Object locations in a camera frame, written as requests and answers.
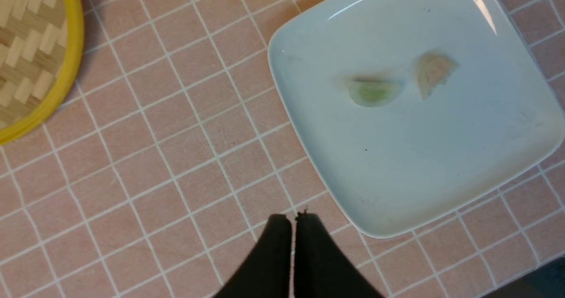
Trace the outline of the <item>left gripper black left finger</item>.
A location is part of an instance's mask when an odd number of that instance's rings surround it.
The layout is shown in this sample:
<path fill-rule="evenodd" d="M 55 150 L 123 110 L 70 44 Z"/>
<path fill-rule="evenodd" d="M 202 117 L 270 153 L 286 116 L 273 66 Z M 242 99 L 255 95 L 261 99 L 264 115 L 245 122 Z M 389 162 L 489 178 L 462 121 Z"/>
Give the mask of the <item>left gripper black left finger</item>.
<path fill-rule="evenodd" d="M 283 214 L 272 214 L 256 245 L 216 298 L 287 298 L 292 229 Z"/>

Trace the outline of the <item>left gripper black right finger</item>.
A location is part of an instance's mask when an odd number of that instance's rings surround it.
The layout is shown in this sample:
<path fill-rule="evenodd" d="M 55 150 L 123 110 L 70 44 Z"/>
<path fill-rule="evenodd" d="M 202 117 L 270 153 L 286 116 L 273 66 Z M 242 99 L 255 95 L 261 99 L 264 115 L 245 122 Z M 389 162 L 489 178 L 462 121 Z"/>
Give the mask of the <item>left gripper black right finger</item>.
<path fill-rule="evenodd" d="M 295 218 L 294 296 L 296 298 L 381 298 L 348 260 L 319 216 Z"/>

